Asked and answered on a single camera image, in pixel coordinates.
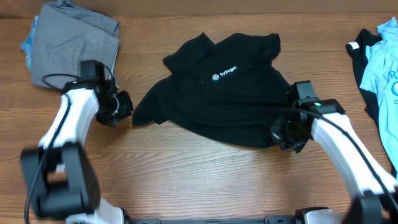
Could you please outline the black polo shirt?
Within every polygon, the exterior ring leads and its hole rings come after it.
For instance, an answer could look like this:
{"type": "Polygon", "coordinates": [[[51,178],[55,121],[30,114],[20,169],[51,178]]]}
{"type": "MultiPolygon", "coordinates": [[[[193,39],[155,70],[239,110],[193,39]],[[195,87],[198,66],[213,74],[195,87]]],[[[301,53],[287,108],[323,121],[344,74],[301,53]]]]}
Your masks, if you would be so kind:
{"type": "Polygon", "coordinates": [[[170,75],[137,105],[135,126],[175,124],[215,141],[268,148],[269,135],[288,106],[288,82],[272,66],[278,34],[235,33],[214,43],[201,34],[164,58],[170,75]]]}

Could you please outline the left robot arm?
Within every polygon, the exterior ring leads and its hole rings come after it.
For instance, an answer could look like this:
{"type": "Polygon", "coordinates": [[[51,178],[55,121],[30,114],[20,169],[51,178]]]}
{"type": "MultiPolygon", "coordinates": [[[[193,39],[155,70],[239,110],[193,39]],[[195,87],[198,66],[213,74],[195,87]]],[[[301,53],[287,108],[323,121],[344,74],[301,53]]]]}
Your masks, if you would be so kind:
{"type": "Polygon", "coordinates": [[[65,223],[132,223],[127,211],[101,197],[100,185],[84,151],[93,119],[115,127],[132,115],[129,94],[119,90],[112,71],[97,60],[80,64],[80,75],[59,89],[60,109],[35,149],[20,163],[27,186],[24,221],[32,208],[39,218],[65,223]]]}

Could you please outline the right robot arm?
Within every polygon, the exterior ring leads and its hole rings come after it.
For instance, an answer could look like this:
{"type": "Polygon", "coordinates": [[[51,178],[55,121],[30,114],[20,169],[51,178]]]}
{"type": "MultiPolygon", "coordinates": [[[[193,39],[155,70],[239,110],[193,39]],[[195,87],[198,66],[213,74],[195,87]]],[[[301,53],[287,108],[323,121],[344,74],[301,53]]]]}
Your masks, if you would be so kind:
{"type": "Polygon", "coordinates": [[[270,128],[283,150],[299,153],[308,140],[327,153],[351,197],[345,215],[327,207],[302,208],[293,216],[271,217],[276,223],[397,223],[397,181],[370,154],[356,135],[343,107],[320,100],[310,81],[295,82],[287,91],[289,107],[270,128]]]}

